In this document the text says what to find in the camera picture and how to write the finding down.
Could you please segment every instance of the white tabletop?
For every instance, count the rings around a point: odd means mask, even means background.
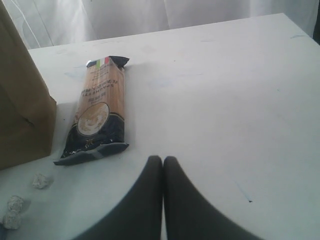
[[[284,14],[30,53],[57,101],[57,123],[50,157],[0,172],[0,209],[11,195],[31,200],[8,240],[80,234],[123,198],[149,155],[176,156],[217,209],[261,238],[319,238],[320,48]],[[130,147],[106,159],[54,166],[85,64],[108,55],[130,58]],[[54,183],[33,189],[36,172]]]

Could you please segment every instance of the pasta package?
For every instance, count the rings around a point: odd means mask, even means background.
[[[108,56],[87,64],[84,88],[64,151],[55,165],[69,166],[123,152],[126,57]]]

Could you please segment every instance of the brown paper bag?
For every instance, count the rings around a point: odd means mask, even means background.
[[[51,153],[56,102],[0,1],[0,169]]]

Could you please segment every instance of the white fabric backdrop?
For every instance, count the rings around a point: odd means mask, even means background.
[[[29,49],[285,13],[312,36],[319,0],[2,0]]]

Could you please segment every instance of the plastic food packaging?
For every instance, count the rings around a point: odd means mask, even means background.
[[[83,91],[65,148],[55,165],[69,166],[123,152],[125,143],[126,57],[109,56],[87,64]]]

